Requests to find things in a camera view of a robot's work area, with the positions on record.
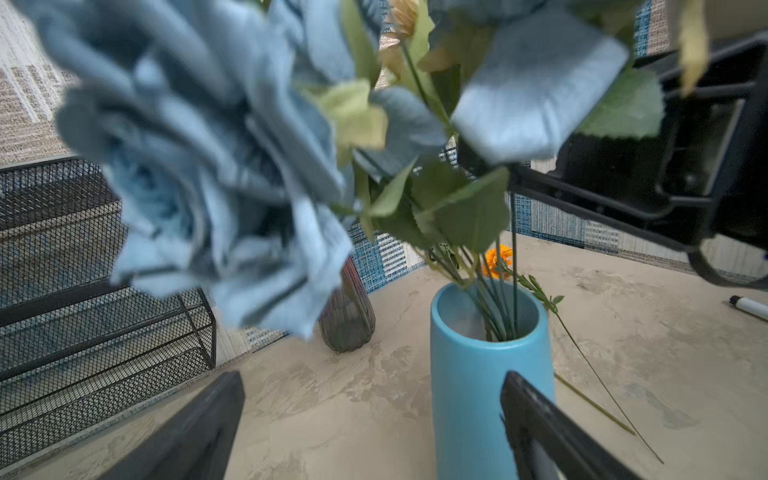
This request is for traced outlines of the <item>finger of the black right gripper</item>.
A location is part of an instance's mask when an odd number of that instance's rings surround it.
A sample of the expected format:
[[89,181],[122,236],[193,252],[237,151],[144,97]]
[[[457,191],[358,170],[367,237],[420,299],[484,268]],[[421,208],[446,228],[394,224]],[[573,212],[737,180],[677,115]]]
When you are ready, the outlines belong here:
[[680,97],[676,52],[635,61],[660,77],[665,117],[640,140],[575,134],[554,171],[510,167],[507,191],[682,252],[707,282],[732,280],[706,259],[722,235],[767,246],[767,36],[715,40],[694,92]]

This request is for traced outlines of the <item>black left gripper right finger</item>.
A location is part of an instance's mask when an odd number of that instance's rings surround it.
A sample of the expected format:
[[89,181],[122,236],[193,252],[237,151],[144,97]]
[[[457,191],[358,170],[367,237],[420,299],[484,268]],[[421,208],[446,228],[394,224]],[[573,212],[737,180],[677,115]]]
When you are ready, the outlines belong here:
[[520,479],[640,479],[519,373],[506,374],[501,406]]

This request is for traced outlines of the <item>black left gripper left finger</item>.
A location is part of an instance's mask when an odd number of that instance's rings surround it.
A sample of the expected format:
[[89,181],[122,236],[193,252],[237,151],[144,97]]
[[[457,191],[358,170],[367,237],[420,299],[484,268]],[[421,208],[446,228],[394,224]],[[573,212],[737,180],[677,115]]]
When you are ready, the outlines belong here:
[[225,372],[103,479],[222,479],[245,402],[238,371]]

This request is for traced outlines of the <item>blue cylindrical vase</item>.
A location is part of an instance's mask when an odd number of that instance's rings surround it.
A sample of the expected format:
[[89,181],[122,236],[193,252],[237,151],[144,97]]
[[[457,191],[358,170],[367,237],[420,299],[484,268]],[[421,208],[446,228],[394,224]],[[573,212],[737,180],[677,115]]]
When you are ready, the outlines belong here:
[[440,479],[514,479],[517,469],[502,421],[501,390],[515,371],[555,398],[547,312],[522,286],[504,285],[518,301],[520,338],[489,342],[469,293],[449,283],[430,307],[430,374]]

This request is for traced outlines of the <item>orange carnation stem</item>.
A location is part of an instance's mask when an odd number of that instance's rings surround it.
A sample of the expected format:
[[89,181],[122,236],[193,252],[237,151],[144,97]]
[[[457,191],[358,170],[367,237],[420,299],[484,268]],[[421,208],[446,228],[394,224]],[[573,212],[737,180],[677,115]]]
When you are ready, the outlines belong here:
[[568,336],[569,340],[573,344],[576,351],[579,353],[581,358],[584,360],[584,362],[587,364],[591,372],[594,374],[594,376],[599,381],[600,385],[602,386],[603,390],[606,392],[606,394],[609,396],[613,404],[616,406],[616,408],[621,412],[623,417],[626,419],[625,422],[622,420],[619,420],[612,414],[610,414],[607,410],[605,410],[603,407],[589,399],[585,394],[583,394],[579,389],[577,389],[574,385],[566,381],[561,375],[558,373],[555,374],[555,377],[560,380],[565,386],[570,388],[573,392],[581,396],[583,399],[587,400],[593,407],[598,409],[600,412],[602,412],[605,416],[607,416],[609,419],[614,421],[617,425],[619,425],[622,429],[625,431],[631,433],[632,435],[638,436],[639,439],[642,441],[642,443],[648,448],[648,450],[654,455],[654,457],[662,464],[664,465],[664,461],[662,458],[658,455],[658,453],[650,446],[650,444],[646,441],[646,439],[642,436],[642,434],[636,429],[636,426],[630,419],[629,415],[624,411],[618,400],[615,398],[611,390],[608,388],[606,383],[604,382],[603,378],[600,376],[600,374],[597,372],[593,364],[590,362],[589,358],[586,356],[586,354],[582,351],[581,347],[578,345],[576,339],[571,334],[570,330],[566,326],[565,322],[563,321],[562,317],[559,314],[559,310],[557,305],[562,302],[564,297],[562,295],[560,296],[548,296],[543,288],[539,285],[538,281],[534,278],[533,275],[521,275],[517,272],[517,257],[514,252],[514,249],[511,247],[507,247],[504,245],[501,245],[499,243],[496,243],[494,249],[489,249],[483,257],[483,269],[485,272],[485,275],[488,277],[498,278],[499,280],[507,280],[511,279],[515,284],[520,284],[523,288],[527,289],[543,306],[546,310],[551,312],[558,320],[559,324],[561,325],[562,329]]

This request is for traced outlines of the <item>pink ribbed glass vase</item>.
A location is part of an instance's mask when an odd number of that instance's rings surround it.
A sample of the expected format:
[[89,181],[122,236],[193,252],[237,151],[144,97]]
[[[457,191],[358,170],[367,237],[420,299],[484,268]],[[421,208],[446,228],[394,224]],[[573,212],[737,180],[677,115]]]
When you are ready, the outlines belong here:
[[341,278],[341,286],[333,292],[319,319],[322,340],[339,353],[367,344],[376,326],[373,307],[352,257],[346,260]]

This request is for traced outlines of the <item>cream sunflower stem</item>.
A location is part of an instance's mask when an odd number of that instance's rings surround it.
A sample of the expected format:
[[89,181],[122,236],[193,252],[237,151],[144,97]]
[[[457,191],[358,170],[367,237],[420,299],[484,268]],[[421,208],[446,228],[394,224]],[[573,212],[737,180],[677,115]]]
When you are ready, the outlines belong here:
[[434,28],[427,2],[417,0],[391,1],[387,13],[390,30],[379,50],[383,67],[388,71],[390,85],[411,90],[437,112],[441,107],[430,74],[419,62],[429,52],[428,34]]

